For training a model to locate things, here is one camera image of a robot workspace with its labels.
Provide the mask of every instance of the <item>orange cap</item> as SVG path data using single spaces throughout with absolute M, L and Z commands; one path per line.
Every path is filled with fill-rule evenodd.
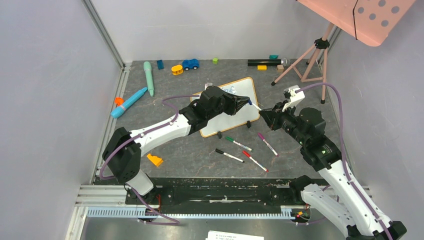
M 124 99 L 122 97 L 115 97 L 115 103 L 117 106 L 121 106 L 124 103 Z

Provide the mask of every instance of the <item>black clamp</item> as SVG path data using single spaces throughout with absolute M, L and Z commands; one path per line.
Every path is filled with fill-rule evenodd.
M 315 40 L 314 43 L 315 43 L 316 49 L 328 49 L 330 47 L 329 41 L 323 40 L 322 38 Z

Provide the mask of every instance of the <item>orange block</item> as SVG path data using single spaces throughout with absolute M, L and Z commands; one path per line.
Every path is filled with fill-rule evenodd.
M 164 161 L 162 158 L 153 156 L 150 153 L 147 154 L 147 158 L 150 160 L 151 163 L 153 163 L 156 167 L 159 167 Z

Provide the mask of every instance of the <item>black marker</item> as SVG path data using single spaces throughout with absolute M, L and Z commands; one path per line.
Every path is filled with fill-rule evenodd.
M 226 152 L 224 152 L 224 151 L 222 151 L 222 150 L 219 150 L 218 148 L 216 148 L 215 149 L 215 152 L 217 152 L 217 153 L 219 153 L 219 154 L 224 154 L 225 156 L 227 156 L 227 157 L 229 157 L 229 158 L 232 158 L 232 159 L 235 159 L 235 160 L 237 160 L 237 161 L 240 161 L 240 162 L 242 162 L 242 163 L 244 163 L 245 161 L 243 161 L 243 160 L 241 160 L 240 158 L 238 158 L 238 157 L 235 157 L 235 156 L 233 156 L 233 155 L 230 155 L 230 154 L 228 154 L 228 153 L 226 153 Z

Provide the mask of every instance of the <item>whiteboard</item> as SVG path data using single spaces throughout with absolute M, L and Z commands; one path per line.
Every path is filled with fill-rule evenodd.
M 255 86 L 251 77 L 246 77 L 237 81 L 232 81 L 224 85 L 218 86 L 222 90 L 232 93 L 232 87 L 235 90 L 235 95 L 249 97 L 251 102 L 258 105 L 256 99 Z M 200 95 L 202 92 L 197 92 L 194 95 Z M 235 115 L 230 116 L 225 113 L 220 114 L 207 123 L 207 126 L 200 130 L 200 135 L 204 138 L 225 132 L 232 128 L 246 124 L 247 121 L 256 121 L 260 117 L 258 110 L 253 106 L 246 104 Z

